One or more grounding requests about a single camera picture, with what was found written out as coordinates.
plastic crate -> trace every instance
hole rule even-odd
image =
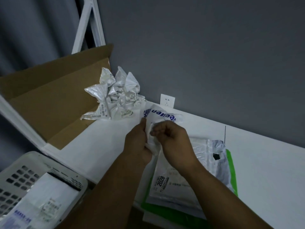
[[[32,151],[21,156],[0,173],[0,219],[17,205],[33,184],[45,173],[51,173],[79,190],[78,196],[59,218],[58,223],[68,215],[86,191],[87,179],[58,162]]]

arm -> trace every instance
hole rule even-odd
[[[125,138],[123,152],[80,207],[56,229],[124,228],[142,177],[152,154],[145,148],[146,119]]]
[[[201,165],[184,128],[164,121],[151,135],[157,137],[168,162],[192,187],[215,228],[272,228]]]

cardboard box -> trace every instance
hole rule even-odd
[[[62,149],[94,121],[80,120],[95,111],[96,98],[84,88],[99,83],[110,69],[113,45],[85,50],[0,78],[0,92],[48,143]]]

electrical socket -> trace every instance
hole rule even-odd
[[[175,103],[175,97],[161,94],[160,105],[173,108],[174,103]]]

white metal frame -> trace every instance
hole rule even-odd
[[[91,10],[93,11],[93,18],[90,18]],[[81,51],[81,46],[84,41],[84,36],[89,19],[95,45],[97,47],[106,45],[97,0],[84,0],[84,7],[81,13],[81,18],[79,20],[72,54]]]
[[[90,18],[91,10],[93,10],[94,18]],[[72,54],[81,51],[88,21],[93,33],[96,46],[106,45],[101,17],[98,11],[97,0],[84,0],[84,7],[76,33]],[[0,114],[2,114],[11,124],[15,126],[26,138],[29,139],[39,149],[43,148],[47,143],[45,140],[22,118],[21,115],[0,95]]]

